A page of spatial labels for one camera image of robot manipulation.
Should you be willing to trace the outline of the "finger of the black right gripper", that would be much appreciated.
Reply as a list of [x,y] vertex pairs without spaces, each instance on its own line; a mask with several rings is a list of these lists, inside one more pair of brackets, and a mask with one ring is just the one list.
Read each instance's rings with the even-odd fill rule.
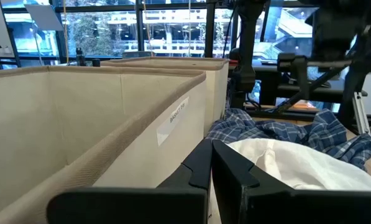
[[339,108],[339,121],[342,124],[351,124],[354,120],[352,99],[355,92],[361,92],[365,77],[371,71],[367,67],[350,67],[344,82],[342,103]]
[[301,96],[304,100],[309,98],[309,84],[307,76],[308,63],[305,57],[296,57],[292,63],[292,73],[295,74]]

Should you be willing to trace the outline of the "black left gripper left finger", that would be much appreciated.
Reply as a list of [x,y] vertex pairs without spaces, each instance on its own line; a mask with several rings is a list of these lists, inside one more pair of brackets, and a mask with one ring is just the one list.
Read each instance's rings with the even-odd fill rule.
[[87,187],[58,194],[48,224],[207,224],[213,144],[201,141],[156,188]]

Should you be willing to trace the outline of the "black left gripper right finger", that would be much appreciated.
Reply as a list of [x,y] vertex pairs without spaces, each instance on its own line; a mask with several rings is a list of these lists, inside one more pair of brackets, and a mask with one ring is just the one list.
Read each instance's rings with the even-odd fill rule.
[[371,224],[371,191],[293,189],[219,140],[212,165],[222,224]]

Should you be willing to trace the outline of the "white garment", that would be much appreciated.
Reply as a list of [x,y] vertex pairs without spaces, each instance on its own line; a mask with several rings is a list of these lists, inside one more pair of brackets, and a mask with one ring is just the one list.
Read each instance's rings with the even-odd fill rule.
[[366,171],[301,144],[257,138],[228,146],[293,189],[371,191]]

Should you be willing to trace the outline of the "blue plaid shirt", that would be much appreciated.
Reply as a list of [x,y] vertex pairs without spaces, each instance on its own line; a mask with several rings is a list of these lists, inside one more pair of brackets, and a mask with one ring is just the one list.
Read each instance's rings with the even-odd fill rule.
[[371,159],[371,136],[361,134],[347,138],[347,129],[329,110],[314,116],[311,124],[299,126],[274,120],[256,121],[244,110],[230,108],[224,119],[215,121],[208,131],[208,139],[226,144],[255,138],[276,139],[310,147],[335,159],[365,170]]

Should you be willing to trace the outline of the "silver aluminium extrusion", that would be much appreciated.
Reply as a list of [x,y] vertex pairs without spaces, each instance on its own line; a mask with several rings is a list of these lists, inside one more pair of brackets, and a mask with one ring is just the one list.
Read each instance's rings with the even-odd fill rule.
[[367,119],[367,114],[365,112],[361,92],[354,92],[352,104],[354,108],[354,115],[357,123],[358,132],[360,134],[368,134],[369,136],[371,136],[369,121]]

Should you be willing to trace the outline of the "beige fabric basket with label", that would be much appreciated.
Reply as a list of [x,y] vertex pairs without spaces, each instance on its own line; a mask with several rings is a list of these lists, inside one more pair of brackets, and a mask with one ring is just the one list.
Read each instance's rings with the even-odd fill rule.
[[79,187],[154,188],[204,136],[206,73],[0,70],[0,224],[47,224]]

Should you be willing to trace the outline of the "large glass window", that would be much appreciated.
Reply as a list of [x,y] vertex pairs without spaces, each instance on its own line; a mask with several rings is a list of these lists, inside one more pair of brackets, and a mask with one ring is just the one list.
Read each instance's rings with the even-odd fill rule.
[[151,51],[161,57],[204,57],[206,41],[220,58],[240,45],[241,19],[208,0],[0,0],[23,64],[39,60],[32,19],[25,4],[52,5],[64,31],[39,30],[43,63],[87,57],[121,58]]

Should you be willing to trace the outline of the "grey flat panel on pole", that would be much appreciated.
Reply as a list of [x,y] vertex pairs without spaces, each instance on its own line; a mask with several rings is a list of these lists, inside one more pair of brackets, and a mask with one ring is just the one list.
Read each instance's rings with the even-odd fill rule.
[[41,65],[44,65],[37,40],[37,32],[39,30],[64,31],[63,25],[58,20],[52,5],[25,4],[24,6],[32,19],[32,34],[34,36],[37,51],[39,53],[39,62]]

